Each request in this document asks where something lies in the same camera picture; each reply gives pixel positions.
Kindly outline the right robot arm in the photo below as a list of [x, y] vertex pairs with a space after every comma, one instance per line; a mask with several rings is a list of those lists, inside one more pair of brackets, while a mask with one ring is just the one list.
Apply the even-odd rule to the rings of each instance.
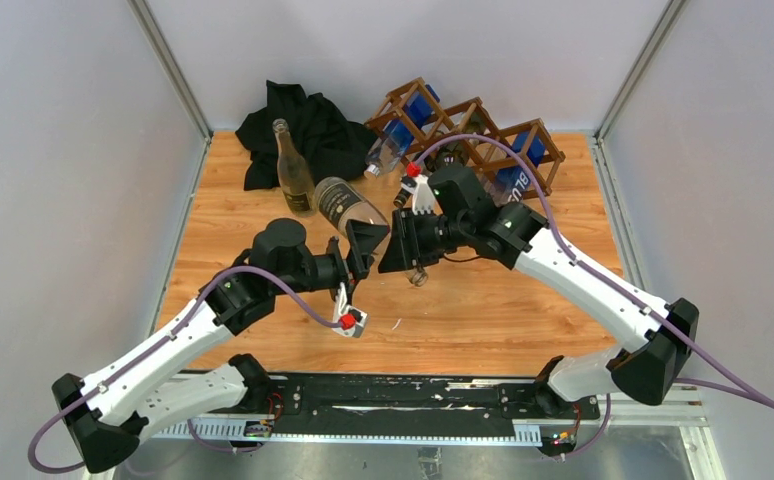
[[460, 247], [551, 287], [612, 334], [615, 346], [581, 357], [558, 356], [536, 376], [534, 403], [559, 417], [584, 397], [623, 393], [661, 404], [691, 355], [699, 310], [628, 283], [571, 245], [547, 218], [522, 202], [498, 205], [468, 167], [401, 180], [381, 273], [435, 265]]

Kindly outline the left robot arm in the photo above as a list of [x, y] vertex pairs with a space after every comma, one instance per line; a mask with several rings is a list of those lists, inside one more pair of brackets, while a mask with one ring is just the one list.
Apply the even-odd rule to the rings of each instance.
[[52, 392], [82, 467], [107, 471], [159, 431], [212, 410], [261, 411], [269, 400], [269, 379], [250, 355], [237, 355], [189, 381], [168, 381], [201, 354], [269, 316], [281, 295], [335, 333], [360, 336], [368, 316], [353, 306], [352, 293], [368, 276], [389, 231], [386, 225], [350, 220], [348, 252], [332, 238], [325, 253], [316, 255], [307, 248], [300, 222], [273, 220], [161, 330], [97, 372], [58, 379]]

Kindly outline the clear bottle with dark label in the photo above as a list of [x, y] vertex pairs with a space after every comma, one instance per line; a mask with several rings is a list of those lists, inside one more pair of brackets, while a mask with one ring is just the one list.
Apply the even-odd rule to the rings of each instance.
[[296, 149], [289, 125], [283, 118], [272, 123], [277, 144], [277, 176], [290, 211], [298, 217], [315, 214], [315, 184], [305, 158]]

